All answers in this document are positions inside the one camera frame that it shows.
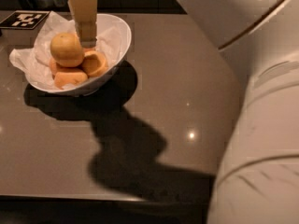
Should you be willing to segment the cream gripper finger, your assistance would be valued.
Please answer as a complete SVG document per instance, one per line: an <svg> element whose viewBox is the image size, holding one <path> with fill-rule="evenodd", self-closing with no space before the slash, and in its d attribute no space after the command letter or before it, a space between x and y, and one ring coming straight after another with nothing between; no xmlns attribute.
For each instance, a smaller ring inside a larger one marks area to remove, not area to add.
<svg viewBox="0 0 299 224"><path fill-rule="evenodd" d="M68 6L81 46L86 49L94 48L97 36L97 0L68 0Z"/></svg>

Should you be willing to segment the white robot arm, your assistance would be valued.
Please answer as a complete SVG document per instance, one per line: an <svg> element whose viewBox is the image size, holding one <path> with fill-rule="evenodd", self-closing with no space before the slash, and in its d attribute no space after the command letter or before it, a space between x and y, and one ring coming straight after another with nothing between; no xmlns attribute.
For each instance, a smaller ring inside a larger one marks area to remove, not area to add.
<svg viewBox="0 0 299 224"><path fill-rule="evenodd" d="M129 64L80 100L99 140L88 199L185 224L299 224L298 0L177 0L130 14Z"/></svg>

